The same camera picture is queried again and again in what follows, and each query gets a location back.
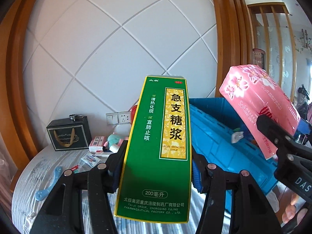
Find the plush toy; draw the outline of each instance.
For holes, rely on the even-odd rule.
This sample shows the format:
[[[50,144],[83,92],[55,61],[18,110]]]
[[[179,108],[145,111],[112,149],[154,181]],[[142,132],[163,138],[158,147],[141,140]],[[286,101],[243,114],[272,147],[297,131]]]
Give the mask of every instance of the plush toy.
[[[124,140],[128,140],[129,137],[122,137],[118,134],[112,133],[105,142],[104,146],[109,147],[109,150],[116,153]]]

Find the pink tissue package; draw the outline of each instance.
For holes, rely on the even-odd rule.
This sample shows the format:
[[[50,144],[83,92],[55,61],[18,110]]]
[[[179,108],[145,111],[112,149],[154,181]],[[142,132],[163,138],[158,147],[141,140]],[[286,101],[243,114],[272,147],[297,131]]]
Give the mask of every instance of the pink tissue package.
[[[282,89],[260,67],[230,67],[219,91],[246,124],[266,159],[277,148],[257,129],[259,115],[267,115],[294,135],[300,116]]]

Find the red and white box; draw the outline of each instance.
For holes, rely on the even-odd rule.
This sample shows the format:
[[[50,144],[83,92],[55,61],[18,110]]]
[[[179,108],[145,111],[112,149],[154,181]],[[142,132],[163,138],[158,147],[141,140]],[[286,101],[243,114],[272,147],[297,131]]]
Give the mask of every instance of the red and white box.
[[[91,153],[103,152],[104,143],[107,141],[106,136],[96,136],[92,139],[89,145],[89,151]]]

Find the wall socket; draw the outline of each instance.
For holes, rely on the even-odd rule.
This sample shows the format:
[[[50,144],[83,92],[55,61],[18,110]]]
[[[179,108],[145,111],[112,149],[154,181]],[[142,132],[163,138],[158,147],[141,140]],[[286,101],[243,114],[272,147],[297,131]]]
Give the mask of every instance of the wall socket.
[[[118,113],[118,124],[131,123],[131,112],[120,112]]]

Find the gold handle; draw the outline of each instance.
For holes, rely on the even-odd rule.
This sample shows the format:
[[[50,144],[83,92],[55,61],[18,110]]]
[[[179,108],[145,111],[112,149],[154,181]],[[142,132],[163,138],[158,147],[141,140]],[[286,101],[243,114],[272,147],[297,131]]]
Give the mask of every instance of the gold handle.
[[[56,132],[55,130],[54,130],[54,137],[55,137],[55,139],[57,140],[57,142],[58,142],[61,146],[63,146],[63,147],[69,147],[69,146],[71,146],[71,145],[73,144],[73,142],[74,142],[75,129],[73,128],[73,129],[71,130],[71,141],[69,142],[69,144],[61,142],[60,139],[59,139],[59,137],[57,136],[57,132]]]

